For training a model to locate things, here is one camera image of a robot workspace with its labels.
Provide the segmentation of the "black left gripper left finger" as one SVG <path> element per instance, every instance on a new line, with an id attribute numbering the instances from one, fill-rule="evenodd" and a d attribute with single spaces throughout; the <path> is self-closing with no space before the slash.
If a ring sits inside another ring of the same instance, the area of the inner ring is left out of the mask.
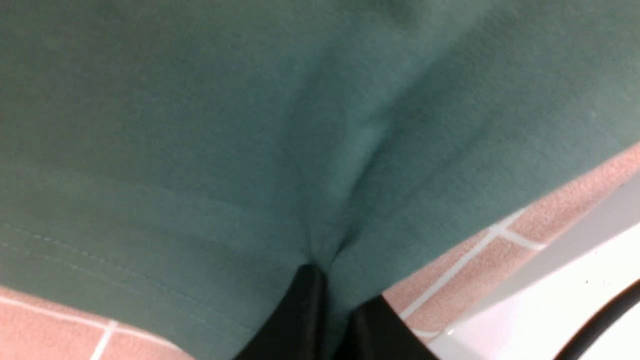
<path id="1" fill-rule="evenodd" d="M 236 360 L 318 360 L 326 323 L 325 274 L 300 266 L 274 312 Z"/>

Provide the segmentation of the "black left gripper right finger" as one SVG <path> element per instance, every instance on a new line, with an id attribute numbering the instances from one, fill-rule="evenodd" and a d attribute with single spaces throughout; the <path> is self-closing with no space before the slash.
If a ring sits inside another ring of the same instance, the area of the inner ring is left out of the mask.
<path id="1" fill-rule="evenodd" d="M 382 295 L 350 313 L 334 360 L 436 360 Z"/>

